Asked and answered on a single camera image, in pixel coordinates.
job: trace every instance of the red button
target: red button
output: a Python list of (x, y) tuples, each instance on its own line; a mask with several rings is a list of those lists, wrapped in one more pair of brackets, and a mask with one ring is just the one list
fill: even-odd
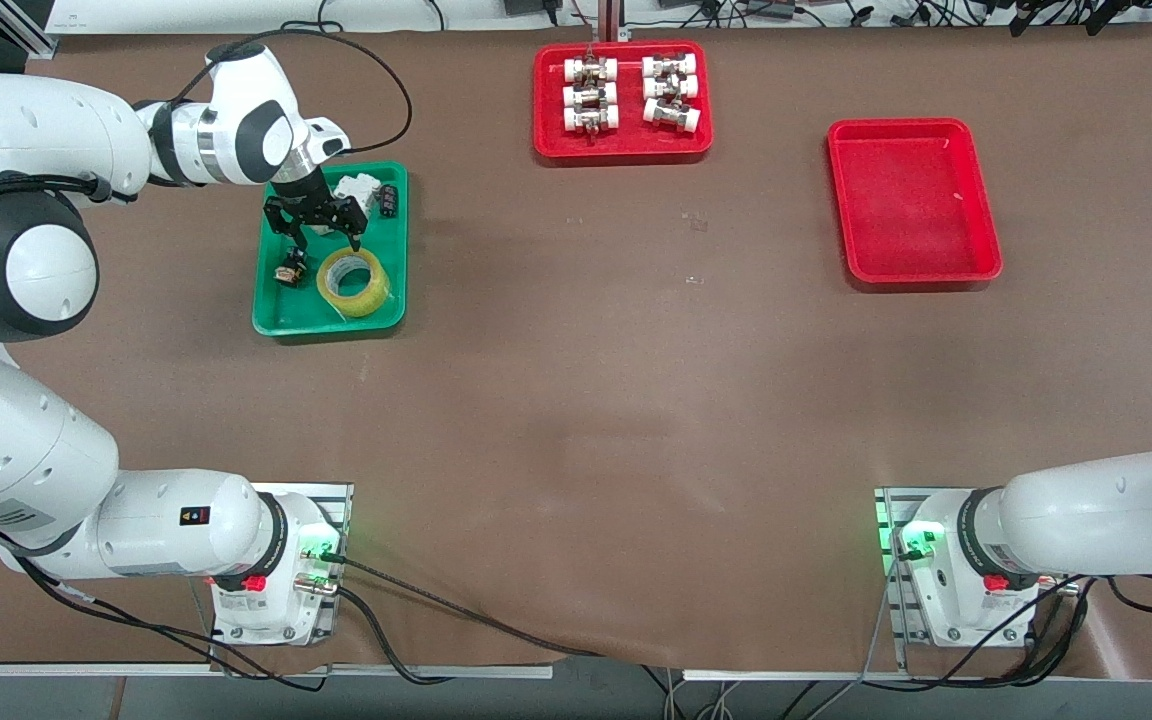
[(1002, 577), (1002, 575), (986, 575), (984, 577), (984, 589), (987, 589), (988, 592), (1005, 591), (1007, 584), (1009, 583), (1007, 583), (1007, 578)]

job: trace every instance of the red tray with metal parts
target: red tray with metal parts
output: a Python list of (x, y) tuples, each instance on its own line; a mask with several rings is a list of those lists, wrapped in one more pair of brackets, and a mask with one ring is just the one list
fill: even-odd
[(847, 267), (888, 290), (954, 290), (1002, 272), (972, 131), (952, 118), (829, 128)]
[[(596, 41), (599, 58), (617, 61), (616, 91), (621, 127), (599, 132), (593, 141), (584, 132), (563, 128), (563, 60), (585, 55), (589, 44), (547, 45), (536, 53), (532, 82), (532, 142), (536, 152), (561, 165), (632, 165), (699, 160), (714, 142), (708, 114), (708, 70), (705, 54), (695, 41)], [(698, 97), (687, 100), (700, 111), (696, 132), (657, 127), (643, 119), (643, 58), (696, 54)]]

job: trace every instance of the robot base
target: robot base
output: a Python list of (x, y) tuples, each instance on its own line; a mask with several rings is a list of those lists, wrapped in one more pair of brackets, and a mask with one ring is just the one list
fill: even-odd
[(344, 553), (353, 486), (252, 483), (252, 487), (283, 506), (287, 547), (259, 591), (227, 592), (211, 585), (215, 609), (211, 634), (233, 644), (321, 642), (333, 632), (338, 607), (328, 593), (309, 588), (334, 588), (340, 574), (335, 566), (308, 558), (306, 551)]
[[(984, 578), (968, 563), (960, 546), (957, 520), (970, 492), (968, 488), (946, 488), (929, 497), (914, 520), (901, 528), (897, 538), (904, 552), (929, 552), (927, 556), (907, 560), (905, 564), (918, 589), (929, 637), (938, 646), (973, 646), (1038, 594), (1038, 588), (988, 591)], [(1024, 647), (1033, 615), (1033, 609), (1023, 612), (984, 644), (986, 647)]]

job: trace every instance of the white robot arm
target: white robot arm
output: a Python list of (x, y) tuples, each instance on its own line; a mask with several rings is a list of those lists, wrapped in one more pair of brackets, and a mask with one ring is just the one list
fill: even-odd
[[(931, 639), (972, 646), (1037, 597), (1041, 575), (1152, 574), (1152, 452), (937, 492), (896, 546)], [(1020, 644), (1032, 617), (987, 644)]]
[(348, 146), (340, 128), (300, 116), (264, 46), (209, 60), (211, 103), (137, 109), (78, 83), (0, 76), (0, 556), (60, 579), (204, 575), (236, 642), (308, 644), (321, 637), (328, 570), (308, 552), (339, 547), (314, 502), (219, 471), (119, 470), (114, 438), (1, 347), (81, 323), (99, 268), (78, 209), (134, 200), (147, 182), (273, 182), (266, 215), (283, 232), (362, 233), (365, 215), (329, 196), (319, 169)]

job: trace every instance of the metal connector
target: metal connector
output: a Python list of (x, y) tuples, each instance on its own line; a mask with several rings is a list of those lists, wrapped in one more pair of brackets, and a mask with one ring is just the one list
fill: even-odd
[(296, 579), (291, 581), (291, 586), (296, 588), (301, 592), (321, 596), (334, 596), (334, 593), (336, 593), (340, 589), (340, 584), (332, 582), (332, 579), (317, 577), (317, 575), (306, 575), (304, 573), (297, 575)]

